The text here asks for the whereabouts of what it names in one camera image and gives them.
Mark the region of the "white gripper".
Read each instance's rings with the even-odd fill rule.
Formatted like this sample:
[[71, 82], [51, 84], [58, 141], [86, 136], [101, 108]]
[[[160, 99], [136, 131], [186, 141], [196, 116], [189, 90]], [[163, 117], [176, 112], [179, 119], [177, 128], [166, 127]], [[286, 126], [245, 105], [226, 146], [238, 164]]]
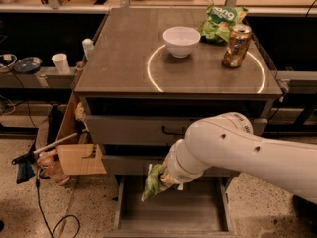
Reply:
[[188, 150], [185, 140], [176, 141], [170, 148], [162, 165], [163, 174], [160, 176], [161, 191], [175, 187], [183, 190], [183, 184], [201, 177], [210, 168], [196, 159]]

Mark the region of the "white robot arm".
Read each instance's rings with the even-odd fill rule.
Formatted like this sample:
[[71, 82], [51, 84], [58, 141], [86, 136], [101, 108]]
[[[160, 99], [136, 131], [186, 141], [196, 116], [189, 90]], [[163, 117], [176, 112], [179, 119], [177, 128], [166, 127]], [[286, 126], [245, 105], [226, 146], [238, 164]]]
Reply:
[[317, 203], [317, 146], [262, 138], [242, 114], [225, 113], [192, 123], [172, 145], [167, 172], [191, 182], [211, 167], [244, 172]]

